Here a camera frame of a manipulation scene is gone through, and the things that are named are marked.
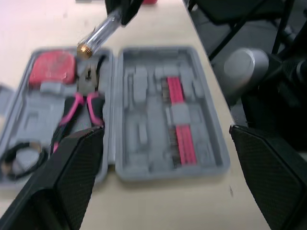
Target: gray foam insert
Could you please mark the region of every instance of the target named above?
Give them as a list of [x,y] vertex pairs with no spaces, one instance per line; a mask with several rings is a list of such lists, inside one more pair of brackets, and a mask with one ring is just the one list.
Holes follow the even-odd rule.
[[[161,80],[179,76],[185,103],[162,100]],[[190,47],[122,51],[115,87],[116,171],[124,180],[214,175],[230,160],[197,52]],[[195,166],[174,167],[168,129],[190,125]]]
[[[55,49],[67,50],[76,55],[76,48],[60,47]],[[12,100],[13,106],[7,114],[7,119],[0,136],[0,154],[6,149],[14,146],[22,141],[39,141],[44,147],[49,147],[53,132],[58,125],[64,109],[65,97],[70,96],[76,92],[76,84],[61,85],[58,83],[46,82],[43,83],[40,89],[28,88],[27,80],[32,70],[35,59],[43,52],[51,49],[44,49],[35,51],[28,62],[24,76],[21,80],[19,88],[17,89]],[[109,50],[100,50],[90,60],[83,61],[76,58],[77,74],[86,68],[87,64],[93,62],[97,63],[99,58],[105,55],[106,58],[102,62],[99,71],[99,86],[98,91],[105,94],[106,103],[103,108],[104,120],[106,124],[104,142],[104,151],[108,153],[110,133],[113,129],[108,124],[111,124],[111,87],[112,75],[114,69],[113,55]],[[73,131],[82,130],[91,127],[89,115],[84,106],[81,115],[73,127]],[[99,173],[96,176],[95,183],[101,182],[107,173],[107,156],[103,155],[102,163]],[[27,168],[34,161],[37,160],[37,153],[25,150],[18,155],[18,166]],[[29,177],[22,178],[18,181],[10,181],[0,172],[0,187],[1,188],[22,188]]]

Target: clear screwdriver handle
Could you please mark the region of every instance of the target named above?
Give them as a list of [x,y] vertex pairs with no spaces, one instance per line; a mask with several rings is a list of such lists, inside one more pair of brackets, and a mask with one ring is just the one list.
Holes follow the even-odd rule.
[[121,26],[121,10],[116,9],[108,17],[87,35],[78,44],[77,52],[83,57],[90,58],[101,45]]

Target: chair leg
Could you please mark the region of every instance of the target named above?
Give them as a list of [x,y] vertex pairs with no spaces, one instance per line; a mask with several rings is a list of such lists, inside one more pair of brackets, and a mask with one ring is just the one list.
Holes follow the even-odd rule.
[[274,46],[273,46],[273,49],[272,49],[272,54],[277,54],[277,52],[279,50],[279,47],[280,47],[280,44],[281,44],[281,41],[282,41],[283,31],[285,30],[285,28],[287,26],[290,13],[291,13],[292,8],[293,8],[294,1],[295,0],[286,0],[285,3],[284,3],[283,15],[282,15],[282,18],[281,18],[280,23],[279,23],[277,35],[276,35]]
[[249,17],[259,9],[259,7],[267,0],[259,0],[254,7],[234,26],[229,34],[222,40],[222,42],[209,54],[209,60],[212,61],[216,55],[228,44],[228,42],[236,35],[236,33],[242,28],[242,26],[248,21]]
[[195,0],[189,0],[189,2],[188,2],[188,11],[191,12],[195,5],[196,5],[196,1]]

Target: beige table surface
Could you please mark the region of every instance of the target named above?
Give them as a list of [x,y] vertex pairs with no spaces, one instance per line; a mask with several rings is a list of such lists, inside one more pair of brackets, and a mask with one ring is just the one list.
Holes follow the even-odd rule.
[[[73,46],[106,17],[102,2],[0,0],[0,83],[17,88],[33,50]],[[95,189],[83,230],[268,230],[228,134],[232,118],[182,0],[158,0],[109,38],[126,46],[191,45],[198,51],[231,159],[222,177],[123,183],[114,172]],[[16,192],[0,192],[0,214]]]

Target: floor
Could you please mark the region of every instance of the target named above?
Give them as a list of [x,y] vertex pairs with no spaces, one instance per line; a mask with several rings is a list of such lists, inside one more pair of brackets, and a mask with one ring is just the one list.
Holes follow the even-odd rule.
[[[295,1],[288,23],[294,32],[298,32],[306,21],[303,15],[305,7],[307,7],[307,0]],[[229,31],[228,25],[215,26],[210,23],[199,9],[192,11],[191,17],[207,52],[212,51],[212,46],[216,40]],[[276,33],[277,29],[267,21],[248,22],[216,56],[213,62],[223,60],[239,47],[254,47],[271,52]]]

